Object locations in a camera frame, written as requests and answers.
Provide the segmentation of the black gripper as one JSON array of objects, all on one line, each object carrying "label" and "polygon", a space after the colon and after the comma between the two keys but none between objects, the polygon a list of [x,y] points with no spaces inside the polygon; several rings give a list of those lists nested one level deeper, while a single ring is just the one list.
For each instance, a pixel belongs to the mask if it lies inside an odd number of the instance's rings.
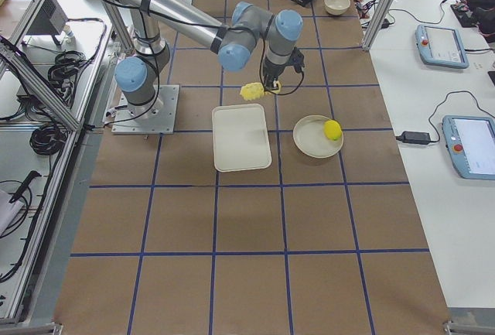
[{"label": "black gripper", "polygon": [[263,59],[261,76],[265,90],[270,92],[279,92],[282,89],[282,84],[279,81],[279,76],[284,72],[285,64],[276,64],[269,59]]}]

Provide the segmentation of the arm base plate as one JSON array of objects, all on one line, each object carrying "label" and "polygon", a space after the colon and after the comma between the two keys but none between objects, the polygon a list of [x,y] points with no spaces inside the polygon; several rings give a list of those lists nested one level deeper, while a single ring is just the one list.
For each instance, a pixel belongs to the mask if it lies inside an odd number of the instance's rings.
[{"label": "arm base plate", "polygon": [[117,110],[115,123],[111,126],[113,134],[154,135],[174,132],[179,85],[154,84],[153,87],[158,97],[142,106],[129,104],[125,93],[121,93],[119,104],[125,107]]}]

